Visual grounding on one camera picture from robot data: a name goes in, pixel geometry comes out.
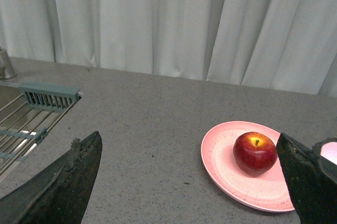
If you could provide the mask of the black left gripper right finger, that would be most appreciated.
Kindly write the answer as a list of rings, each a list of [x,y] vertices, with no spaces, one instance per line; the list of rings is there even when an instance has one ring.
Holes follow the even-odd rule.
[[[300,223],[336,223],[336,178],[323,167],[321,149],[336,138],[327,138],[308,148],[281,133],[276,150]]]

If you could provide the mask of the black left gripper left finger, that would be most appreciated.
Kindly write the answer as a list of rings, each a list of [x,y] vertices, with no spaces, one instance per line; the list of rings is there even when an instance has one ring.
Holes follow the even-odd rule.
[[[70,150],[1,198],[1,223],[81,223],[101,155],[99,132],[74,139]]]

